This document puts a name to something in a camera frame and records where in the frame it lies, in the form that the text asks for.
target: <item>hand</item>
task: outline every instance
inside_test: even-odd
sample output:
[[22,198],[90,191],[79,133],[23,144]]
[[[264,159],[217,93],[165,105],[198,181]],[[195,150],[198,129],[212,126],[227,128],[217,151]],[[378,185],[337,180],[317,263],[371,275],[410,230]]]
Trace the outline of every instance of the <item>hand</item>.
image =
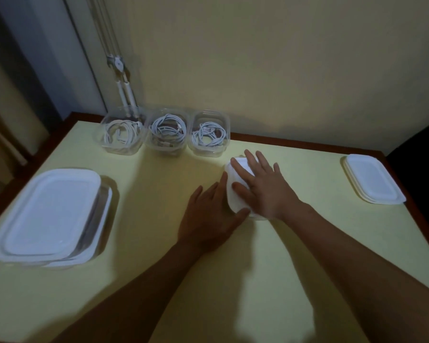
[[248,165],[254,176],[244,169],[237,160],[232,158],[230,163],[241,179],[248,185],[234,182],[232,189],[252,208],[252,210],[267,219],[281,219],[288,210],[299,209],[303,202],[299,200],[294,190],[283,178],[277,163],[273,168],[264,155],[257,151],[256,158],[249,150],[245,150]]
[[198,187],[189,198],[188,207],[178,230],[178,242],[190,243],[202,252],[213,251],[229,239],[234,230],[248,217],[244,208],[235,216],[223,210],[227,173],[204,193]]

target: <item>left hand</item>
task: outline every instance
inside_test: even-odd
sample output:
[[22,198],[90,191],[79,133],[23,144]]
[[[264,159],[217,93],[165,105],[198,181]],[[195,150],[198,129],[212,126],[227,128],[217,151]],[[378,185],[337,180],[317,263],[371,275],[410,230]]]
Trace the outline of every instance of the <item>left hand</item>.
[[202,193],[199,186],[189,198],[188,207],[178,230],[178,242],[190,243],[209,252],[220,247],[234,230],[248,217],[250,210],[244,208],[235,216],[223,210],[227,185],[227,173],[221,180]]

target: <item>table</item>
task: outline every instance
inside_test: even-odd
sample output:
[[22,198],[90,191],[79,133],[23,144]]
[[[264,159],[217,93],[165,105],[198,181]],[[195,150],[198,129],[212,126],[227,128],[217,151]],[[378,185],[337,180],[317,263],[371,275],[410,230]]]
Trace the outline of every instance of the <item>table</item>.
[[[147,269],[175,243],[189,195],[199,184],[218,180],[223,165],[246,148],[279,162],[303,201],[429,287],[429,226],[408,193],[407,206],[366,203],[342,170],[343,154],[385,161],[380,152],[233,134],[237,140],[220,158],[196,157],[189,149],[178,158],[162,157],[145,147],[136,155],[114,155],[92,140],[97,124],[87,121],[99,118],[72,114],[0,196],[1,214],[35,172],[61,167],[95,170],[114,191],[96,259],[63,270],[0,263],[0,341],[47,342]],[[190,270],[151,342],[321,339],[367,342],[341,295],[293,232],[277,222],[246,221]]]

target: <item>charging cable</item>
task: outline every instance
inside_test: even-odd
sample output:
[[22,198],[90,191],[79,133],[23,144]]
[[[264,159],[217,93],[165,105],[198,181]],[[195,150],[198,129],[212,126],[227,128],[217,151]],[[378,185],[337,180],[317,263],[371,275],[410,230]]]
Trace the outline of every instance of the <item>charging cable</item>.
[[179,144],[183,142],[186,137],[185,122],[174,114],[166,114],[157,118],[149,128],[164,146]]
[[115,138],[124,144],[123,148],[128,148],[137,142],[142,127],[143,124],[140,121],[113,120],[105,125],[103,141],[106,144],[113,144]]
[[[204,137],[211,138],[210,142],[205,142]],[[203,147],[216,147],[222,145],[227,132],[216,122],[207,121],[200,124],[200,129],[192,132],[192,143]]]

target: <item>finger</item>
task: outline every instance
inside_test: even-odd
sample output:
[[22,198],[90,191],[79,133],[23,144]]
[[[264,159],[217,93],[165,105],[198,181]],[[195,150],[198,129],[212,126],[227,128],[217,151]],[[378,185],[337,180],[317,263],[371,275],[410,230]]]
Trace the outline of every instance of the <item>finger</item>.
[[266,173],[273,173],[272,167],[269,165],[269,162],[265,158],[265,156],[260,152],[256,152],[257,159],[259,160],[259,163],[261,164],[262,168]]
[[273,169],[274,169],[275,173],[280,173],[281,174],[280,166],[278,166],[278,162],[275,162],[273,164]]
[[251,211],[248,208],[242,208],[235,214],[226,231],[228,236],[232,235],[236,228],[246,220],[249,213],[251,213]]
[[192,193],[191,197],[189,197],[188,206],[191,204],[194,204],[197,201],[197,198],[200,196],[200,193],[202,192],[204,188],[199,185],[197,189]]
[[248,206],[254,208],[257,200],[256,196],[246,186],[239,182],[234,182],[232,183],[232,189],[243,199],[243,201],[246,202]]
[[243,179],[249,186],[251,186],[254,182],[254,176],[249,173],[246,169],[244,169],[235,158],[230,160],[230,164],[234,168],[234,170],[238,173],[241,179]]
[[205,192],[200,195],[199,200],[204,200],[206,198],[211,199],[216,191],[216,188],[218,187],[218,182],[213,183]]
[[248,165],[252,169],[252,172],[255,175],[258,176],[258,175],[265,174],[265,171],[263,170],[261,165],[257,162],[254,155],[248,149],[245,150],[245,155],[246,155],[246,158],[248,159]]
[[227,186],[227,172],[224,171],[222,173],[221,179],[219,180],[218,187],[216,188],[216,191],[214,193],[213,201],[222,202],[225,195],[226,186]]

